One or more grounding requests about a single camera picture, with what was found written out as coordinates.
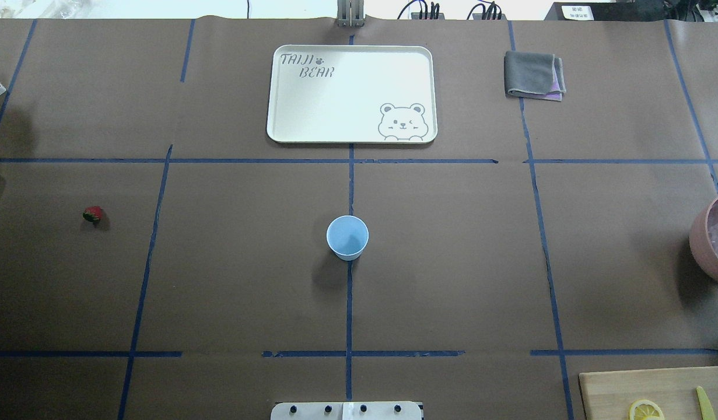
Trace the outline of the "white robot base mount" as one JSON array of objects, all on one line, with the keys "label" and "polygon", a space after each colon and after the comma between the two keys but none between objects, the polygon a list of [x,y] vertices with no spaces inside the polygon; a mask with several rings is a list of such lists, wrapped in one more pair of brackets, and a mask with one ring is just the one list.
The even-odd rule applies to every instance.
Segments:
[{"label": "white robot base mount", "polygon": [[275,404],[271,419],[424,419],[414,401],[284,402]]}]

